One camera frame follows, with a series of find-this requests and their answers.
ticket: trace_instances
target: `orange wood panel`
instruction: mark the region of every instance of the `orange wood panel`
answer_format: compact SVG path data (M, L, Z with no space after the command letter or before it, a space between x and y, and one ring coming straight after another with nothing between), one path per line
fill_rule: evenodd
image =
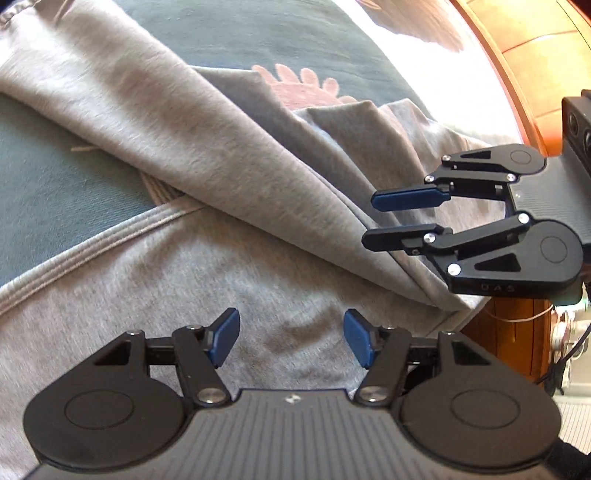
M534 314L546 311L550 307L547 300L534 300ZM535 319L534 348L531 358L531 378L538 379L546 373L550 364L550 313Z
M495 314L504 319L523 319L534 315L533 300L495 299ZM531 375L534 348L533 322L496 323L496 355L520 374Z
M561 108L591 80L591 51L578 31L547 35L505 53L535 117Z
M476 15L476 13L471 9L471 6L474 3L474 1L477 0L474 0L470 4L467 4L465 0L450 1L457 8L458 12L466 21L468 26L472 29L474 35L480 41L482 48L486 51L487 55L489 56L496 71L502 78L503 84L505 85L507 91L509 92L511 100L515 105L518 117L524 126L529 145L531 145L534 148L537 148L542 154L546 155L547 153L544 145L544 140L535 126L535 118L533 113L531 112L529 104L527 103L527 98L521 90L521 87L519 86L519 83L517 82L515 75L509 68L509 65L505 60L502 51L496 45L496 39L493 38L493 36L487 30L488 24L490 24L491 22L495 22L495 19L480 19Z
M480 19L502 19L485 24L503 53L542 35L575 30L572 20L556 2L474 0L470 8Z
M541 115L535 119L540 135L544 138L550 157L562 152L562 109Z

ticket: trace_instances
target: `black cable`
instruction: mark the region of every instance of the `black cable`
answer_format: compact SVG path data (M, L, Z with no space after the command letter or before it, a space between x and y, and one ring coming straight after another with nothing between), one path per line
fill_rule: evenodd
M585 342L585 340L587 339L587 337L590 334L591 334L591 324L589 324L589 326L585 330L585 333L581 335L581 338L579 339L579 341L574 344L574 347L572 347L569 350L569 352L565 356L561 357L555 364L550 365L550 367L548 368L548 371L544 375L539 377L539 379L536 380L534 383L536 385L539 385L542 382L552 378L553 386L556 387L556 373L557 372L564 373L564 369L566 367L566 362L568 362L572 358L572 356L579 350L579 348L581 348L581 346L583 345L583 343Z

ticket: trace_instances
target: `white cable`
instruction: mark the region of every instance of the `white cable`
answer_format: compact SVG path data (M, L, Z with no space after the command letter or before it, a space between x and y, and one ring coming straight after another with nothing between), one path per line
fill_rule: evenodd
M498 317L498 316L496 316L496 315L493 315L493 314L492 314L492 313L490 313L490 312L487 312L486 310L485 310L485 312L486 312L488 315L490 315L491 317L493 317L494 319L496 319L496 320L500 320L500 321L502 321L502 322L507 322L507 323L521 323L521 322L530 322L530 321L532 321L532 320L535 320L536 318L538 318L538 317L541 317L542 315L545 315L546 313L548 313L548 312L549 312L550 310L552 310L553 308L554 308L554 305L550 305L550 307L548 307L547 309L545 309L543 312L541 312L541 313L538 313L537 315L534 315L533 317L530 317L530 318L528 318L528 319L515 319L515 320L511 320L511 319L502 319L502 318L500 318L500 317Z

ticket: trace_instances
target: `metal pivot screw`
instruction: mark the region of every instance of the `metal pivot screw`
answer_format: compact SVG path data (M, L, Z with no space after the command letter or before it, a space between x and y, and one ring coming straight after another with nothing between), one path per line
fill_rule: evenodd
M449 273L452 277L457 277L461 271L462 269L457 263L452 263L447 268L447 273Z
M296 403L301 402L301 397L295 393L292 393L291 395L286 396L285 401L289 405L295 405Z
M523 223L524 225L530 222L530 216L527 213L520 213L517 216L517 219L520 223Z
M361 399L371 403L384 401L388 398L388 390L378 386L363 387L359 390L359 396Z
M215 404L226 400L226 394L219 388L204 388L199 391L197 398L203 403Z

